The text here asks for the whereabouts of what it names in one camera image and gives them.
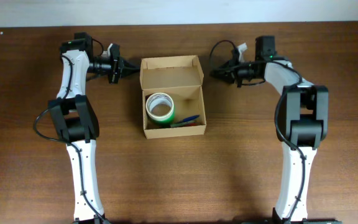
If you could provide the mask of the brown cardboard box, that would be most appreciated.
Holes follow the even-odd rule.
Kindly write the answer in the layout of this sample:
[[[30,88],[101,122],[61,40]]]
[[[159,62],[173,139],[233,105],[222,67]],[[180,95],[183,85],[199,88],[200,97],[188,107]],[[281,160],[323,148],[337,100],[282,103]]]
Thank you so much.
[[[143,58],[140,65],[142,90],[143,130],[147,139],[193,136],[204,134],[206,113],[203,99],[204,73],[198,56],[174,56]],[[152,122],[146,112],[145,103],[153,93],[170,95],[175,104],[175,117],[171,124],[193,115],[192,120],[200,125],[171,128]]]

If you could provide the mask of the white masking tape roll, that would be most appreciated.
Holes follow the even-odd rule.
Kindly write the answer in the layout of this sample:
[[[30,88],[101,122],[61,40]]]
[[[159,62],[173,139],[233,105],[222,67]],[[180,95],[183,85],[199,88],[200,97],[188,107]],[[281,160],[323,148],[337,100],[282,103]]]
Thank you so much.
[[[175,110],[175,104],[170,95],[166,93],[153,93],[145,103],[147,113],[153,113],[157,116],[167,114],[171,109]]]

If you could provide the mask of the blue ballpoint pen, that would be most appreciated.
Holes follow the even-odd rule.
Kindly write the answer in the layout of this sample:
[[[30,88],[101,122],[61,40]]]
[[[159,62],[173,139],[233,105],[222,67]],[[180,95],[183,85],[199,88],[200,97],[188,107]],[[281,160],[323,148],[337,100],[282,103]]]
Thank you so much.
[[[192,121],[192,120],[198,118],[199,116],[200,116],[199,114],[198,114],[198,115],[189,116],[189,117],[187,117],[187,118],[184,118],[184,119],[182,119],[182,120],[176,122],[176,124],[178,124],[178,123],[184,123],[184,122],[188,122],[188,121]]]

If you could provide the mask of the green tape roll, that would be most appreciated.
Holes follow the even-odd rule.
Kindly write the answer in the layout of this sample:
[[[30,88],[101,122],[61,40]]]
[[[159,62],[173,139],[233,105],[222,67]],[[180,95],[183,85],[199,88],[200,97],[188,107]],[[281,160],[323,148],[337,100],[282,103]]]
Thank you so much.
[[[157,116],[156,114],[153,113],[147,113],[147,114],[153,123],[166,126],[166,125],[170,125],[173,122],[175,117],[175,110],[171,109],[167,114],[161,116]]]

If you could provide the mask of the black white marker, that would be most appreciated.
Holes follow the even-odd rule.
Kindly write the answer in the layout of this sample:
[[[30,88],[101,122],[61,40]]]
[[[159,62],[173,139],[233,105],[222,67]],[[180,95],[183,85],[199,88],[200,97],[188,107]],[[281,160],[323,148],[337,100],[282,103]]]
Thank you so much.
[[[195,122],[194,121],[188,121],[188,122],[184,122],[184,123],[171,124],[170,127],[171,128],[184,127],[185,124],[189,124],[189,123],[195,123]]]

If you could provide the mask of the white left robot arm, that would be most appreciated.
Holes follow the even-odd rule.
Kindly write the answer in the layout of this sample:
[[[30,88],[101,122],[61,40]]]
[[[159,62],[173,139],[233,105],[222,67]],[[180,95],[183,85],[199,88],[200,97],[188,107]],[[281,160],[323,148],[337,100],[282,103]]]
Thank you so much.
[[[75,191],[75,223],[108,223],[98,192],[96,140],[99,123],[86,95],[87,74],[106,75],[109,83],[140,74],[143,130],[146,138],[204,134],[204,73],[196,55],[144,58],[140,66],[127,62],[120,47],[111,44],[101,55],[93,53],[94,39],[86,32],[62,43],[62,85],[48,112],[57,141],[70,156]]]

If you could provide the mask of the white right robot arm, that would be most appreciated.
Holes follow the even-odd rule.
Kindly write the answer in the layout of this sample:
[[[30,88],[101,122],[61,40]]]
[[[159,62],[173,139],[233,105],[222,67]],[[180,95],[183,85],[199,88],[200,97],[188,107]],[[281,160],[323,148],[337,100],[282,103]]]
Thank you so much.
[[[272,223],[307,223],[306,199],[311,166],[328,132],[329,92],[304,79],[289,59],[278,55],[273,36],[255,40],[255,59],[246,62],[246,45],[234,46],[232,57],[213,73],[238,87],[271,84],[280,97],[274,125],[283,149],[280,193]]]

